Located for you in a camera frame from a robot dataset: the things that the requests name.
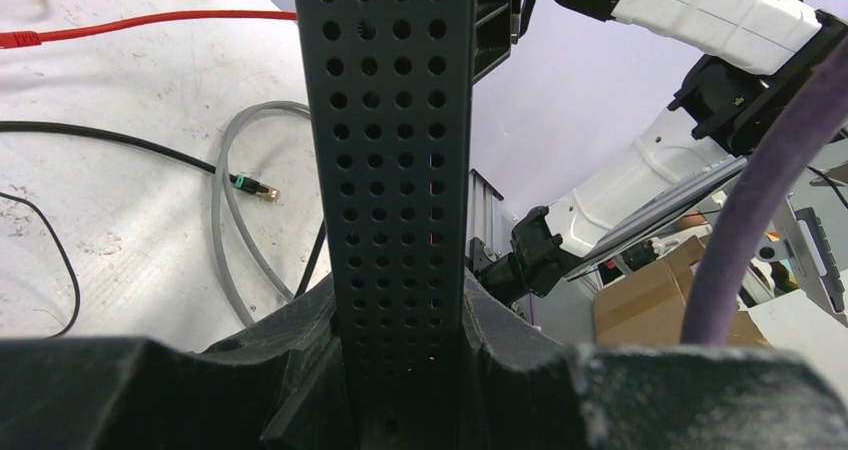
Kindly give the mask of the dark grey network switch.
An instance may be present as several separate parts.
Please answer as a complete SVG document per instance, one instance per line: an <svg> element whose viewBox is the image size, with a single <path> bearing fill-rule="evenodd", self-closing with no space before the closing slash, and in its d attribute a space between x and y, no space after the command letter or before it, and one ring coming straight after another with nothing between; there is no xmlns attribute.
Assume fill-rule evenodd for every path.
<svg viewBox="0 0 848 450"><path fill-rule="evenodd" d="M451 449L476 0L296 0L361 449Z"/></svg>

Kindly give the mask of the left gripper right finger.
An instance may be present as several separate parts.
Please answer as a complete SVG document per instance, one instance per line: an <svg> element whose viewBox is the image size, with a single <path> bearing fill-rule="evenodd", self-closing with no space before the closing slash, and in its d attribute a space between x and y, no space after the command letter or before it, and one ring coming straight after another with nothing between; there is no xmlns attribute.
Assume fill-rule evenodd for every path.
<svg viewBox="0 0 848 450"><path fill-rule="evenodd" d="M562 345L467 275L461 449L843 449L847 410L795 354Z"/></svg>

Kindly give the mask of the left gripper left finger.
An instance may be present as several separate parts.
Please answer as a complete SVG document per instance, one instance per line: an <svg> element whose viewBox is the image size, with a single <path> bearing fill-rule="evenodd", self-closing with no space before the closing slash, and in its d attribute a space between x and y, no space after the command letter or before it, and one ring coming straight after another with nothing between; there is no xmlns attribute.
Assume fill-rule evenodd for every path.
<svg viewBox="0 0 848 450"><path fill-rule="evenodd" d="M1 344L5 449L353 449L333 281L200 353L140 337Z"/></svg>

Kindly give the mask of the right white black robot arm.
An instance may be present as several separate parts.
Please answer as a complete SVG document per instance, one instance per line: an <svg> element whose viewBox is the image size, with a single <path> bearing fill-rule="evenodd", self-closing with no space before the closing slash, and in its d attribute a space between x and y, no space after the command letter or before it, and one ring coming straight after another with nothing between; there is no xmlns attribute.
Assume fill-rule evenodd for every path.
<svg viewBox="0 0 848 450"><path fill-rule="evenodd" d="M513 41L537 0L512 11ZM511 249L486 259L471 243L469 267L497 300L547 295L566 275L633 243L668 217L647 205L699 172L741 163L847 38L845 21L804 0L555 0L607 22L644 28L702 54L671 102L622 156L551 204L531 209Z"/></svg>

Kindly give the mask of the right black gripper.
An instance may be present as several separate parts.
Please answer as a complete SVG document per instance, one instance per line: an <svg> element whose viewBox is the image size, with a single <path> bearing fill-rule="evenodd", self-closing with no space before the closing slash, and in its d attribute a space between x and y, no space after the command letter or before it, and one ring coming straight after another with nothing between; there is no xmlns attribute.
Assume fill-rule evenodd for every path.
<svg viewBox="0 0 848 450"><path fill-rule="evenodd" d="M526 34L537 0L476 0L473 82L506 61Z"/></svg>

